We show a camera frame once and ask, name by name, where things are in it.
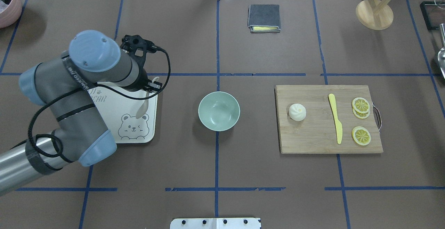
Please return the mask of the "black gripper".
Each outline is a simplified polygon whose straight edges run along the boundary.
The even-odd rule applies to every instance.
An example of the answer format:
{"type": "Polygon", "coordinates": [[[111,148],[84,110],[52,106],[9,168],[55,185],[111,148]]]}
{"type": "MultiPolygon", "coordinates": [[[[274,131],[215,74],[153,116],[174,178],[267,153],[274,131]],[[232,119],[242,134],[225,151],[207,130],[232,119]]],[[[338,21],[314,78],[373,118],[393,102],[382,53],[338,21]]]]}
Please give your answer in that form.
{"type": "Polygon", "coordinates": [[[121,39],[121,49],[127,52],[132,61],[129,74],[124,80],[121,80],[121,87],[130,92],[139,90],[160,92],[162,83],[148,79],[144,69],[146,54],[159,51],[159,47],[139,35],[125,35],[121,39]]]}

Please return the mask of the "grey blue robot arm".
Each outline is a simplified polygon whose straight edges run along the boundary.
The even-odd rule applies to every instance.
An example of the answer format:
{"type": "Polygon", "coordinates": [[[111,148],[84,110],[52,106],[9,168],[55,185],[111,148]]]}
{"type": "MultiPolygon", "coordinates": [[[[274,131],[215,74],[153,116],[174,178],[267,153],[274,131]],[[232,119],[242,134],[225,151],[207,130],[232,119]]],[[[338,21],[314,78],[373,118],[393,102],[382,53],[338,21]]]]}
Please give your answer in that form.
{"type": "Polygon", "coordinates": [[[87,30],[60,57],[22,73],[19,87],[40,109],[29,123],[27,139],[1,154],[1,195],[73,162],[89,167],[115,153],[115,139],[88,90],[105,88],[107,82],[158,95],[166,84],[149,80],[144,69],[146,54],[157,51],[166,52],[139,35],[126,35],[118,45],[87,30]]]}

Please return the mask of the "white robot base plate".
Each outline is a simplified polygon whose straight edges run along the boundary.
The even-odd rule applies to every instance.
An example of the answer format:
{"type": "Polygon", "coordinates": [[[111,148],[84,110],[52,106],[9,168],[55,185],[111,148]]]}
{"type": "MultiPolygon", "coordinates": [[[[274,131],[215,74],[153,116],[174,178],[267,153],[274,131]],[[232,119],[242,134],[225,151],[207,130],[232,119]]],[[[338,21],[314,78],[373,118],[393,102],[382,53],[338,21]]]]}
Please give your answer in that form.
{"type": "Polygon", "coordinates": [[[170,229],[261,229],[260,218],[176,218],[170,229]]]}

